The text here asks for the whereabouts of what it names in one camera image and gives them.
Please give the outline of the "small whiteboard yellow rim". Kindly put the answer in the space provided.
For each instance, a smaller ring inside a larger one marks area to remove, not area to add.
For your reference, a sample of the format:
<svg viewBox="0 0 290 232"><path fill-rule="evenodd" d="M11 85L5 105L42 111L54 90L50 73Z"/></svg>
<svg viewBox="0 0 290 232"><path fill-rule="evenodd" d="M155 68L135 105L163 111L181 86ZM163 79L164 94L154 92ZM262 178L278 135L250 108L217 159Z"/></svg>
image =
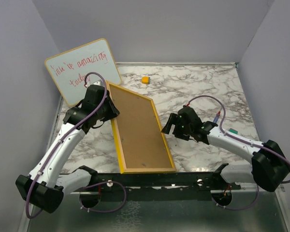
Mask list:
<svg viewBox="0 0 290 232"><path fill-rule="evenodd" d="M100 74L108 82L121 84L121 76L104 38L50 57L44 64L68 106L84 98L84 78L89 72Z"/></svg>

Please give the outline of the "yellow grey eraser block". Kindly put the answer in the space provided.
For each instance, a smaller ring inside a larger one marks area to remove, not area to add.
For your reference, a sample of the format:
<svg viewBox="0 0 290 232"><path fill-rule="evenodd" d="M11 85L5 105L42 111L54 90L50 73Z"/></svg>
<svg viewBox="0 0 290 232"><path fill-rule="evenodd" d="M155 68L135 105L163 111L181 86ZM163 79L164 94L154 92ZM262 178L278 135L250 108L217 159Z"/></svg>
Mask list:
<svg viewBox="0 0 290 232"><path fill-rule="evenodd" d="M144 76L144 77L142 77L141 82L142 82L143 84L148 85L148 84L150 83L150 77L149 77L149 76Z"/></svg>

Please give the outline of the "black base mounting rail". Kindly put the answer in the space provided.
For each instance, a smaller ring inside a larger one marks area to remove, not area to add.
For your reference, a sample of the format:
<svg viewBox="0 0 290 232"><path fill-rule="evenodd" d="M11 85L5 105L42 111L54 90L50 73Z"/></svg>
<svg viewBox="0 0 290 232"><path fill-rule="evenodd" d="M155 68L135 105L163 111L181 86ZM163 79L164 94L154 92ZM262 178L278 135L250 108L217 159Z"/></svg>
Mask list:
<svg viewBox="0 0 290 232"><path fill-rule="evenodd" d="M104 181L121 183L128 201L210 201L211 191L223 193L227 187L240 190L235 183L228 184L220 172L179 172L160 174L97 173L90 183Z"/></svg>

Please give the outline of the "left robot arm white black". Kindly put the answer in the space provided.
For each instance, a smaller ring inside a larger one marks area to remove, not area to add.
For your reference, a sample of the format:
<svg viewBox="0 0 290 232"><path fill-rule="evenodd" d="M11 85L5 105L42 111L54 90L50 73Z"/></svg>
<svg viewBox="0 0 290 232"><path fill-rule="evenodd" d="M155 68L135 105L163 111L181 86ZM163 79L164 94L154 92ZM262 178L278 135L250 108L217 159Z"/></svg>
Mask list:
<svg viewBox="0 0 290 232"><path fill-rule="evenodd" d="M32 204L53 213L66 195L81 188L93 190L97 185L96 171L82 166L64 177L60 173L79 142L96 128L97 121L104 123L118 115L109 91L90 85L84 99L66 112L59 133L43 158L28 175L16 179L26 206Z"/></svg>

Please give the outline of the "teal green cube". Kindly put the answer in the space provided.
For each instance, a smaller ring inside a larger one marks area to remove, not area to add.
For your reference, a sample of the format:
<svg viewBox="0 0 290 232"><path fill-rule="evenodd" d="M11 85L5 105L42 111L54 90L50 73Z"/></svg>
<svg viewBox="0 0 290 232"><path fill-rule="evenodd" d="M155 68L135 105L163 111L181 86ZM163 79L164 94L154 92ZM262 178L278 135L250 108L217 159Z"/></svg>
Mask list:
<svg viewBox="0 0 290 232"><path fill-rule="evenodd" d="M234 134L238 134L238 131L235 129L232 129L232 128L229 129L229 132L234 133Z"/></svg>

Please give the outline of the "yellow picture frame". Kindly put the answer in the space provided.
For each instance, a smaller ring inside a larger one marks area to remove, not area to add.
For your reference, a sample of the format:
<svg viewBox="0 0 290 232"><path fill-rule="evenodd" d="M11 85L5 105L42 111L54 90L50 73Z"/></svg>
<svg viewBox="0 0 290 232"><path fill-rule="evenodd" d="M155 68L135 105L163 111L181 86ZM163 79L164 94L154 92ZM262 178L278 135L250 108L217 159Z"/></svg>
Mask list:
<svg viewBox="0 0 290 232"><path fill-rule="evenodd" d="M176 172L153 100L110 82L107 88L120 112L111 120L120 173Z"/></svg>

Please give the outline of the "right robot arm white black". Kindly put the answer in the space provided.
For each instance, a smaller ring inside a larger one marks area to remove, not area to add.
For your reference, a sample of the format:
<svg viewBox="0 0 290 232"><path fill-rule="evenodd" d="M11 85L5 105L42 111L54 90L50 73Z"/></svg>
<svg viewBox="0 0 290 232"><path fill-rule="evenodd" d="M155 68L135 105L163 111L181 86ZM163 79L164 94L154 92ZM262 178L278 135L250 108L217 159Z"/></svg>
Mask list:
<svg viewBox="0 0 290 232"><path fill-rule="evenodd" d="M243 164L230 163L212 177L212 183L218 189L229 183L256 183L262 189L274 192L290 173L290 165L276 142L263 143L223 132L218 124L201 121L189 106L170 114L161 131L172 133L178 139L194 139L223 148L244 159Z"/></svg>

